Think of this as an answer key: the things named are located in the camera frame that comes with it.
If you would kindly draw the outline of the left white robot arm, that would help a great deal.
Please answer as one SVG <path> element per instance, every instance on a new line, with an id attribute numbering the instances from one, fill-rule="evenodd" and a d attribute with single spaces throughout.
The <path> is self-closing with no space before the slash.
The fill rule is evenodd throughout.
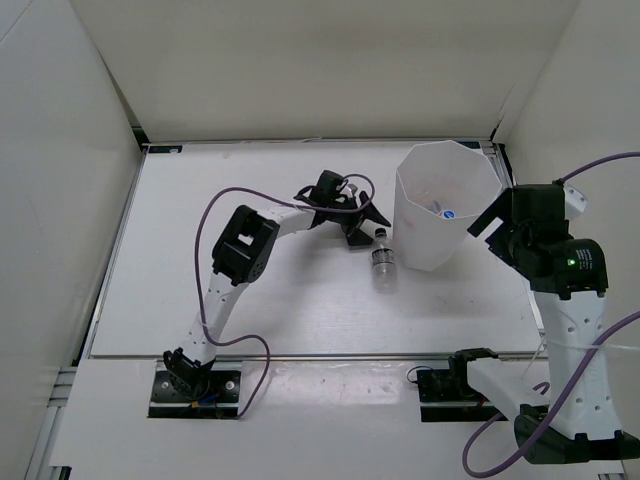
<path id="1" fill-rule="evenodd" d="M 237 207 L 213 247 L 206 288 L 199 264 L 204 225 L 198 226 L 194 245 L 198 311 L 185 339 L 163 354 L 172 386 L 188 400 L 198 400 L 208 392 L 217 348 L 225 344 L 221 334 L 240 295 L 264 273 L 277 239 L 332 222 L 341 227 L 349 246 L 361 247 L 373 243 L 373 238 L 361 230 L 364 222 L 391 225 L 365 191 L 345 194 L 337 187 L 327 193 L 308 186 L 292 203 L 274 202 L 276 208 L 260 211 L 246 205 Z"/>

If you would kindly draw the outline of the clear bottle black cap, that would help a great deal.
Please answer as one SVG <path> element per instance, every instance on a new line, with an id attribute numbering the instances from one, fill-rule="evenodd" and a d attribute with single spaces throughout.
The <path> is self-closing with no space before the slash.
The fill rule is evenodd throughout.
<path id="1" fill-rule="evenodd" d="M 372 243 L 371 265 L 373 282 L 377 291 L 392 293 L 397 284 L 394 250 L 385 228 L 377 228 Z"/>

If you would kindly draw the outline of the clear bottle white cap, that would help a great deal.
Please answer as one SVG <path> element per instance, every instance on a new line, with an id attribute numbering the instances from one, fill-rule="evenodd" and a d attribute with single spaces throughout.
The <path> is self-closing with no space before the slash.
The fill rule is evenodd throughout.
<path id="1" fill-rule="evenodd" d="M 438 216 L 439 218 L 452 220 L 458 217 L 458 215 L 454 210 L 446 208 L 445 206 L 442 205 L 441 202 L 437 200 L 428 201 L 425 205 L 425 208 L 431 213 L 433 213 L 434 215 Z"/>

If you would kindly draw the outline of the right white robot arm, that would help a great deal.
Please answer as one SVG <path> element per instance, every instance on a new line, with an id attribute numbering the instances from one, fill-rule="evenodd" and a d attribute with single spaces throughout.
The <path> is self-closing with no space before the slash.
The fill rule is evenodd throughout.
<path id="1" fill-rule="evenodd" d="M 560 183 L 505 189 L 469 227 L 479 236 L 493 220 L 489 250 L 529 282 L 544 326 L 549 391 L 541 394 L 510 376 L 487 350 L 468 354 L 449 375 L 460 399 L 482 394 L 514 428 L 518 449 L 496 475 L 525 458 L 531 464 L 620 461 L 639 456 L 639 440 L 624 431 L 612 400 L 604 342 L 636 320 L 605 328 L 606 260 L 592 239 L 576 239 L 571 219 L 584 197 Z"/>

